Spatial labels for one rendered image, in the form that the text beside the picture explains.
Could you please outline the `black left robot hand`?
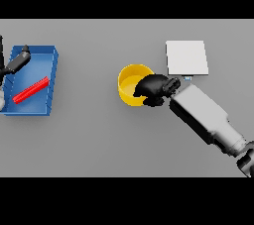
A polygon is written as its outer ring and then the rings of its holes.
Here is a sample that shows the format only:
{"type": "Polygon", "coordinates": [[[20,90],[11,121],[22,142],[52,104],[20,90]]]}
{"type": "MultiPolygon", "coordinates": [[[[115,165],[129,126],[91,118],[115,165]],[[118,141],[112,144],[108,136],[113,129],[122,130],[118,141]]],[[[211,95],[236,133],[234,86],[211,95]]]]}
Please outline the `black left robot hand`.
{"type": "Polygon", "coordinates": [[[29,47],[24,45],[22,51],[12,59],[7,65],[4,65],[3,56],[3,37],[0,35],[0,86],[2,85],[4,76],[7,74],[15,74],[31,59],[29,47]]]}

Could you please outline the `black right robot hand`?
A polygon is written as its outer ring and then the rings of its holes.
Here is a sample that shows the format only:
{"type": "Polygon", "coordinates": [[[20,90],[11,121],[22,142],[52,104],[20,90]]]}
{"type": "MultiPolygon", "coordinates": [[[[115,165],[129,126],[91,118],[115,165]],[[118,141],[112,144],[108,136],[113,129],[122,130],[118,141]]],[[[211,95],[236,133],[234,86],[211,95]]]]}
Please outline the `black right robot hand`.
{"type": "Polygon", "coordinates": [[[168,78],[163,74],[149,74],[142,78],[135,87],[134,97],[145,96],[144,105],[162,106],[164,98],[170,98],[181,86],[178,78],[168,78]]]}

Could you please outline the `yellow bowl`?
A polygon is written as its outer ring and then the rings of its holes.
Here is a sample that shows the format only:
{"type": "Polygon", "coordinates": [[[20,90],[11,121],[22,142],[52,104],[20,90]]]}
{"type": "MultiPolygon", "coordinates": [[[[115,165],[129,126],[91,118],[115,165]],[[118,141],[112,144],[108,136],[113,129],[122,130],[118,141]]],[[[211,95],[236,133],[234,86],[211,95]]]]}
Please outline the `yellow bowl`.
{"type": "Polygon", "coordinates": [[[121,100],[134,107],[143,105],[144,96],[134,97],[135,87],[145,76],[153,71],[143,64],[129,64],[121,69],[117,77],[117,90],[121,100]]]}

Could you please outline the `red beaker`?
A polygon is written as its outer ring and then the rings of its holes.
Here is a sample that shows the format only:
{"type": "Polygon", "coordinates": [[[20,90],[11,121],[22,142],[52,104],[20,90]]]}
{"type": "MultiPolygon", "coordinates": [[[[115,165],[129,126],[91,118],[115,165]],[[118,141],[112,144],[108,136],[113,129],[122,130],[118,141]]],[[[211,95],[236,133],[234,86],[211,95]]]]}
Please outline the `red beaker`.
{"type": "Polygon", "coordinates": [[[28,99],[32,95],[40,92],[42,89],[46,88],[50,84],[50,80],[45,76],[41,80],[35,82],[31,86],[25,88],[18,94],[14,95],[12,100],[15,104],[19,104],[24,100],[28,99]]]}

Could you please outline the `pale square measuring scale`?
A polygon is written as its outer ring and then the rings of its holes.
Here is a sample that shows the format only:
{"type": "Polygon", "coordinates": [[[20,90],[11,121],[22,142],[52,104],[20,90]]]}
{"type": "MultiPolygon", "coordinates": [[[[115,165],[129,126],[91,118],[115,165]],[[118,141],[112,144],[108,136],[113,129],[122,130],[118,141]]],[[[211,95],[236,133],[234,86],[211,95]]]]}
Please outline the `pale square measuring scale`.
{"type": "Polygon", "coordinates": [[[168,75],[208,75],[204,41],[166,41],[168,75]]]}

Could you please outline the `blue tray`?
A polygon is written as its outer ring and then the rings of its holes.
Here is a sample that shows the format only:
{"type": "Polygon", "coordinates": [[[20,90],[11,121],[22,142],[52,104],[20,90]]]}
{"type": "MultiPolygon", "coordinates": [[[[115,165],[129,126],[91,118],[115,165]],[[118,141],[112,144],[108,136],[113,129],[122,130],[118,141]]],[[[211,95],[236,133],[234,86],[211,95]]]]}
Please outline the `blue tray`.
{"type": "Polygon", "coordinates": [[[2,90],[4,91],[5,106],[0,114],[6,116],[49,116],[52,111],[54,85],[58,69],[59,54],[55,46],[29,45],[31,60],[15,74],[4,77],[2,90]],[[47,77],[49,85],[31,97],[15,104],[13,97],[47,77]]]}

